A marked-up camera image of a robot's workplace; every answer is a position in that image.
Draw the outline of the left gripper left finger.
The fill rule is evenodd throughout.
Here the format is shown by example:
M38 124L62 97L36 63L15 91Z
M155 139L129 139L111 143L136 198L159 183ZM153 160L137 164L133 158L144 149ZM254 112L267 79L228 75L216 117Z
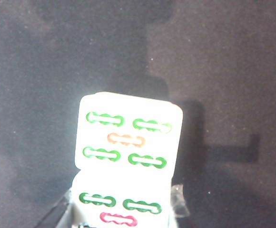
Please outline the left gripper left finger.
M37 224L37 228L70 228L72 226L72 196L68 189L62 198Z

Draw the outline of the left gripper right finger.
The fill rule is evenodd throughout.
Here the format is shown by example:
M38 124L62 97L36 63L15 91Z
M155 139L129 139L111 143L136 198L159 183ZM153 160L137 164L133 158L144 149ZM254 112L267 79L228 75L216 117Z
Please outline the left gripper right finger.
M190 216L184 197L184 185L176 184L171 187L170 208L168 213L168 227L179 228L178 219L186 219Z

